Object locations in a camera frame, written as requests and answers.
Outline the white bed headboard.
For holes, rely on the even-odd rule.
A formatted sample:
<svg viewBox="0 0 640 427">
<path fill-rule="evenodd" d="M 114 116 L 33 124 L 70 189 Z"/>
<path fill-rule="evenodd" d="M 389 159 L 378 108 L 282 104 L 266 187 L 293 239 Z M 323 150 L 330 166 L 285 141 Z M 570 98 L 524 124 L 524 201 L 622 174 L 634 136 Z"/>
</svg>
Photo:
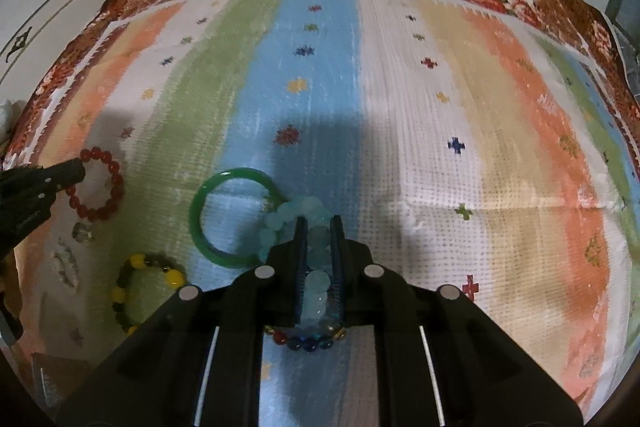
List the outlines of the white bed headboard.
<svg viewBox="0 0 640 427">
<path fill-rule="evenodd" d="M 26 100 L 105 0 L 47 0 L 1 40 L 1 98 Z"/>
</svg>

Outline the striped colourful mat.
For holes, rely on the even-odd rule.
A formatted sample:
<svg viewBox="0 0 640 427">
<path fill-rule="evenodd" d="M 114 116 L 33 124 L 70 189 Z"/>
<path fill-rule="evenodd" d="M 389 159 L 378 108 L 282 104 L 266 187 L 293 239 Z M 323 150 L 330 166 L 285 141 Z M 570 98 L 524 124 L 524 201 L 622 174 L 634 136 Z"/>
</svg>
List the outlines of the striped colourful mat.
<svg viewBox="0 0 640 427">
<path fill-rule="evenodd" d="M 458 286 L 593 417 L 639 349 L 639 173 L 593 61 L 513 17 L 451 0 L 176 0 L 113 45 L 8 166 L 99 147 L 77 196 L 17 248 L 16 349 L 96 363 L 127 255 L 210 289 L 188 209 L 250 167 L 318 198 L 375 260 Z"/>
</svg>

